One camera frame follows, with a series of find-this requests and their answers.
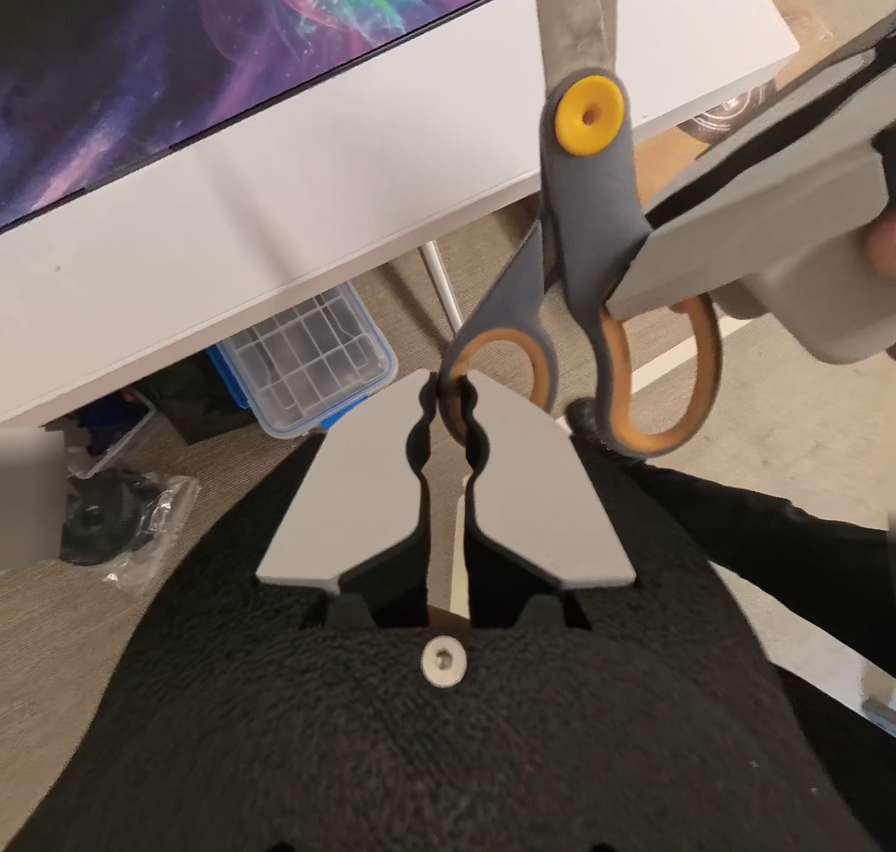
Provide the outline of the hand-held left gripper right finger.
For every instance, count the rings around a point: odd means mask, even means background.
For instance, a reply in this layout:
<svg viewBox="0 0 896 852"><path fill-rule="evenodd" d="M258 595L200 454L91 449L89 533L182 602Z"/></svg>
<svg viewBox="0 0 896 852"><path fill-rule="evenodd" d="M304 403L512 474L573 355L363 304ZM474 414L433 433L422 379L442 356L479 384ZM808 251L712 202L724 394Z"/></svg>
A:
<svg viewBox="0 0 896 852"><path fill-rule="evenodd" d="M472 370L470 429L487 452L469 513L485 540L561 590L633 585L635 570L570 435L547 412Z"/></svg>

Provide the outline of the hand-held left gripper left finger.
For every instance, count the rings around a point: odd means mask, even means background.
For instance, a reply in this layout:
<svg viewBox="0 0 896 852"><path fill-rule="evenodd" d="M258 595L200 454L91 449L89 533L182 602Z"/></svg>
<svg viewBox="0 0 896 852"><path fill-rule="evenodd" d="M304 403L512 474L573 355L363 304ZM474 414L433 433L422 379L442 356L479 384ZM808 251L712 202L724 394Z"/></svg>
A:
<svg viewBox="0 0 896 852"><path fill-rule="evenodd" d="M331 596L395 598L427 576L435 375L417 370L325 434L256 577Z"/></svg>

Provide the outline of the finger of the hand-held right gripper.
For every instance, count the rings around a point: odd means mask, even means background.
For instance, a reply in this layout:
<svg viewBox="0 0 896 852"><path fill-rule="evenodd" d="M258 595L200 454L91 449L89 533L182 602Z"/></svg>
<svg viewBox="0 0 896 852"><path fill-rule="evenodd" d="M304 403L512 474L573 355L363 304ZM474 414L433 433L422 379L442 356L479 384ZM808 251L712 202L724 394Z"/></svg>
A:
<svg viewBox="0 0 896 852"><path fill-rule="evenodd" d="M894 68L895 24L879 22L822 57L759 103L699 156L702 167L750 167L815 129Z"/></svg>
<svg viewBox="0 0 896 852"><path fill-rule="evenodd" d="M894 346L894 279L865 251L892 213L894 141L861 143L660 228L609 311L622 320L710 294L737 319L773 315L822 362L864 360Z"/></svg>

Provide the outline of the grey orange scissors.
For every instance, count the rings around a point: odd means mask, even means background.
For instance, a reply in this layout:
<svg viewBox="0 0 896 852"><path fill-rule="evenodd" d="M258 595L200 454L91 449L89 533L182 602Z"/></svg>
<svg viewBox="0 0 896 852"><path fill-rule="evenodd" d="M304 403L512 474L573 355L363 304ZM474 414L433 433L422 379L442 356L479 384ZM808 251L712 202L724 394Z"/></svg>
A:
<svg viewBox="0 0 896 852"><path fill-rule="evenodd" d="M454 440L466 443L462 377L493 342L519 347L532 366L531 402L549 411L558 389L553 343L539 318L559 280L566 307L591 345L600 440L620 454L648 458L690 441L718 396L721 331L707 294L673 306L696 343L693 390L669 429L645 433L633 422L633 371L609 297L653 230L638 195L630 102L616 73L617 0L536 0L546 83L539 122L541 211L521 245L457 331L442 357L438 404Z"/></svg>

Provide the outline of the white desk leg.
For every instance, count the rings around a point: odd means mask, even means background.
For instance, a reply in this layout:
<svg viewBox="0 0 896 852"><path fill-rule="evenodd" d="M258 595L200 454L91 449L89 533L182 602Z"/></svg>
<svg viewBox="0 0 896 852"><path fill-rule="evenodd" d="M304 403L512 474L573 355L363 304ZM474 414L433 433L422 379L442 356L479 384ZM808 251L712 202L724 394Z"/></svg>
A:
<svg viewBox="0 0 896 852"><path fill-rule="evenodd" d="M453 335L457 336L462 329L464 317L441 250L437 242L432 240L421 245L419 251L448 325Z"/></svg>

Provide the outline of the white desk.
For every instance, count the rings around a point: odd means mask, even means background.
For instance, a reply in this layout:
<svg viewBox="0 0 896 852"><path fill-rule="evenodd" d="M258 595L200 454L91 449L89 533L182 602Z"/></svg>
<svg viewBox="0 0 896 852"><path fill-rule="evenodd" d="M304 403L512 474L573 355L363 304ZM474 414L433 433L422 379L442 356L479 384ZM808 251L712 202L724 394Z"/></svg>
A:
<svg viewBox="0 0 896 852"><path fill-rule="evenodd" d="M539 189L535 0L491 0L2 235L42 426Z"/></svg>

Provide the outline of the galaxy print desk mat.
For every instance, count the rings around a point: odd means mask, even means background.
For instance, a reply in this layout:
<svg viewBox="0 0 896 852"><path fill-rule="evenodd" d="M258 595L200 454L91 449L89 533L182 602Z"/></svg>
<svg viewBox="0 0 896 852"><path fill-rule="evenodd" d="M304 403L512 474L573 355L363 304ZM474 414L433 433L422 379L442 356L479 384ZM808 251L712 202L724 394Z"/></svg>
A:
<svg viewBox="0 0 896 852"><path fill-rule="evenodd" d="M2 231L489 0L1 0Z"/></svg>

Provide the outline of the person's right hand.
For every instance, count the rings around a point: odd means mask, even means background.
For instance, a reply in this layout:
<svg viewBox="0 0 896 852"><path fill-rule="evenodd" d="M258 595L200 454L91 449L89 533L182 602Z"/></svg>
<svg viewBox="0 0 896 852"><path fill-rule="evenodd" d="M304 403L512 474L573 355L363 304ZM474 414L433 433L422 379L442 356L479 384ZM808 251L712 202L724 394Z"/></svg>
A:
<svg viewBox="0 0 896 852"><path fill-rule="evenodd" d="M895 280L895 210L887 210L867 228L864 257L880 276Z"/></svg>

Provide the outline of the shiny round metal object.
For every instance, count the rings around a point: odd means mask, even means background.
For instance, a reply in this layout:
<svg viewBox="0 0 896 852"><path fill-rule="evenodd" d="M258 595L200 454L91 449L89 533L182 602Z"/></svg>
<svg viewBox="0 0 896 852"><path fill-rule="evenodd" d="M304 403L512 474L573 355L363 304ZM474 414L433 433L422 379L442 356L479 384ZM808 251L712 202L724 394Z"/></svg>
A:
<svg viewBox="0 0 896 852"><path fill-rule="evenodd" d="M709 146L724 140L743 126L777 92L773 79L738 94L678 125L678 129Z"/></svg>

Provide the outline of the clear storage box blue lid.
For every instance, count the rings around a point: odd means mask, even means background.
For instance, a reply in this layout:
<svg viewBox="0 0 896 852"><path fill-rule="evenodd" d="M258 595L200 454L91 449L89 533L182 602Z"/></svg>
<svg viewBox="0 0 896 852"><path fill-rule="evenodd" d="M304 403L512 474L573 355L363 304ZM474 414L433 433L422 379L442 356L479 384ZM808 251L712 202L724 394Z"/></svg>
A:
<svg viewBox="0 0 896 852"><path fill-rule="evenodd" d="M398 373L395 353L350 282L206 352L237 405L279 439L328 429Z"/></svg>

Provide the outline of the plastic bag with black part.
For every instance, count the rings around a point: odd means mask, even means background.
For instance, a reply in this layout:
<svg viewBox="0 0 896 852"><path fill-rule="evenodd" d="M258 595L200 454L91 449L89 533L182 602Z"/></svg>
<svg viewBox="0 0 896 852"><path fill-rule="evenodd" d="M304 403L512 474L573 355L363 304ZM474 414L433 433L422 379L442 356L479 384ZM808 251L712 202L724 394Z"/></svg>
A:
<svg viewBox="0 0 896 852"><path fill-rule="evenodd" d="M161 581L200 487L196 477L129 468L69 477L59 560L147 597Z"/></svg>

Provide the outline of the clear plastic bin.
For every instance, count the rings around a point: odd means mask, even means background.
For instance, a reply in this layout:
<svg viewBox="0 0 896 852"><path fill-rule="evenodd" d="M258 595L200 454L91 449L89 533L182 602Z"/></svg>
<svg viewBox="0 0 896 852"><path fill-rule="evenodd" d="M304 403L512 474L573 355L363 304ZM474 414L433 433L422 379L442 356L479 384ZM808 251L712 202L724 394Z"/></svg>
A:
<svg viewBox="0 0 896 852"><path fill-rule="evenodd" d="M64 417L68 475L89 478L109 467L156 414L156 406L133 387L71 411Z"/></svg>

